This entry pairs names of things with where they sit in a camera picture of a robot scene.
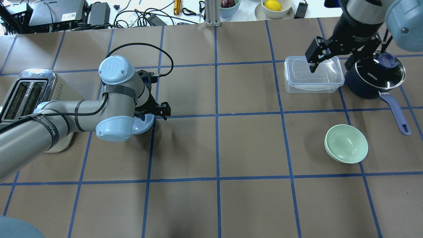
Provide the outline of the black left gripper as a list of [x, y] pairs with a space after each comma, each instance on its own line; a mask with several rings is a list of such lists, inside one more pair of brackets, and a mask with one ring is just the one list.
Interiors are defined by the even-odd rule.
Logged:
[[144, 84], [144, 89], [137, 98], [134, 116], [145, 120], [145, 115], [152, 114], [167, 120], [167, 118], [171, 115], [170, 105], [166, 101], [158, 104], [151, 94], [151, 85], [158, 82], [160, 74], [154, 74], [153, 72], [147, 72], [145, 70], [139, 70], [137, 71], [137, 74]]

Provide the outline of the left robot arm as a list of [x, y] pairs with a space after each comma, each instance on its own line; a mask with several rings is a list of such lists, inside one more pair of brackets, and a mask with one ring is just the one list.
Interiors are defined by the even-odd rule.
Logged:
[[4, 181], [69, 134], [95, 132], [104, 141], [123, 142], [133, 134], [134, 117], [151, 114], [167, 119], [168, 102], [157, 103], [139, 72], [123, 56], [100, 63], [104, 84], [100, 100], [53, 100], [1, 130], [0, 177]]

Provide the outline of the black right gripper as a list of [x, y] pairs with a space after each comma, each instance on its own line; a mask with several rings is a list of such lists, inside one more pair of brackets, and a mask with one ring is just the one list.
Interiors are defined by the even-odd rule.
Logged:
[[337, 23], [329, 39], [315, 37], [305, 56], [311, 73], [316, 72], [320, 63], [334, 56], [350, 55], [346, 68], [351, 69], [354, 63], [373, 56], [382, 40], [378, 30], [382, 24]]

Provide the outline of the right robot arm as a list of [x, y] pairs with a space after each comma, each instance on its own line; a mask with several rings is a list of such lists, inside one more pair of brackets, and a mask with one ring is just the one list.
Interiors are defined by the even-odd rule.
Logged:
[[382, 42], [377, 32], [383, 24], [399, 48], [422, 51], [421, 0], [341, 0], [339, 4], [343, 12], [332, 36], [315, 37], [305, 53], [311, 73], [334, 56], [349, 55], [346, 69], [370, 58]]

